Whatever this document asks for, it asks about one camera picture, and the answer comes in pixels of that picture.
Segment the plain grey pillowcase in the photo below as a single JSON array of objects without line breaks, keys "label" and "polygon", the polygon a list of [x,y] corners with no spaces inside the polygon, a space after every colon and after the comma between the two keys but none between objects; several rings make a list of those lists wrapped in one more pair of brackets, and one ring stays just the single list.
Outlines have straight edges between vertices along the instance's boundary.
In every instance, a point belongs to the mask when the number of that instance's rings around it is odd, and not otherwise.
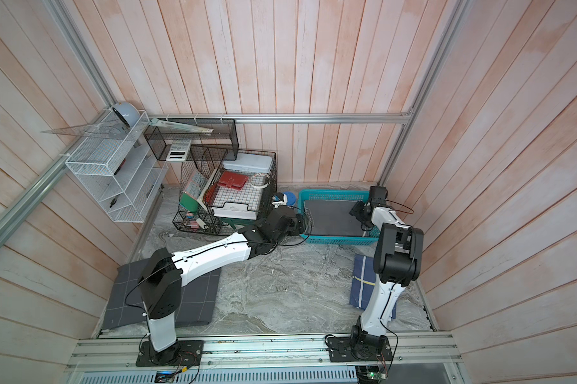
[{"label": "plain grey pillowcase", "polygon": [[304,211],[311,221],[311,234],[330,237],[361,237],[361,223],[350,211],[355,201],[306,200]]}]

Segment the dark grey checked pillowcase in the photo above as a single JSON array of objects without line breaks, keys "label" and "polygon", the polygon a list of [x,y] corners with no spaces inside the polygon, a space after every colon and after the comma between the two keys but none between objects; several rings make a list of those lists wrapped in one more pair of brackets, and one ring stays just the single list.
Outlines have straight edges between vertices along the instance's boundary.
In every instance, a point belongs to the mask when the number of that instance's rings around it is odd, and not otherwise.
[{"label": "dark grey checked pillowcase", "polygon": [[213,270],[190,282],[182,289],[176,326],[205,326],[211,323],[216,307],[221,269]]}]

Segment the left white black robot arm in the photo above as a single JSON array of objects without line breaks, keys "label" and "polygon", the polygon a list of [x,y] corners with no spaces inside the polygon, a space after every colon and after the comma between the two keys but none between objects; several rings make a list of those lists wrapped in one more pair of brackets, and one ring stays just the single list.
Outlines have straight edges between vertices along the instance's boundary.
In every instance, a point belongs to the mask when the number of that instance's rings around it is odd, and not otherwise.
[{"label": "left white black robot arm", "polygon": [[214,243],[188,251],[158,249],[142,270],[136,289],[143,301],[151,358],[169,363],[178,354],[176,315],[182,289],[197,278],[237,262],[271,254],[285,238],[309,228],[307,214],[278,206],[269,215]]}]

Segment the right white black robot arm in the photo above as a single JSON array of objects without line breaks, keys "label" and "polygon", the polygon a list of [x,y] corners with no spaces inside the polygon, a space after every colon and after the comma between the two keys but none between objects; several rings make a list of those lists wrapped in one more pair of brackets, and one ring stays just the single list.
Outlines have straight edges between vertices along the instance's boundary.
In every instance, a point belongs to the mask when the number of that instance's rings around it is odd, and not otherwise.
[{"label": "right white black robot arm", "polygon": [[379,230],[373,257],[373,293],[349,338],[354,355],[359,347],[373,348],[376,355],[384,355],[389,343],[388,324],[397,300],[421,273],[424,232],[403,222],[387,196],[386,188],[371,187],[368,200],[356,203],[350,211],[365,229]]}]

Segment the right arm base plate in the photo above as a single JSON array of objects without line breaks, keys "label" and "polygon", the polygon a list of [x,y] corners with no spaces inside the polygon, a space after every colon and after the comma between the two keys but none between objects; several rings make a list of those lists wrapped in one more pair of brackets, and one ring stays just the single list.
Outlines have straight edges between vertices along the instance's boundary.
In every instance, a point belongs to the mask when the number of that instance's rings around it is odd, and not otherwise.
[{"label": "right arm base plate", "polygon": [[386,341],[381,352],[377,347],[357,343],[351,346],[348,336],[340,337],[333,334],[325,336],[325,346],[328,349],[329,359],[332,363],[352,362],[380,362],[390,363],[394,360],[394,346]]}]

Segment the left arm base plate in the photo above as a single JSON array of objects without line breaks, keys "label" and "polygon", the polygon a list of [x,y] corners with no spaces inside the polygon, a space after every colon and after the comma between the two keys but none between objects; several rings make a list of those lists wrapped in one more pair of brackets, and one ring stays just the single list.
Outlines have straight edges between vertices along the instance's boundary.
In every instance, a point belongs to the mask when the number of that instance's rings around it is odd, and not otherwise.
[{"label": "left arm base plate", "polygon": [[202,340],[176,341],[158,352],[149,340],[141,342],[136,360],[137,367],[152,366],[199,366],[203,352]]}]

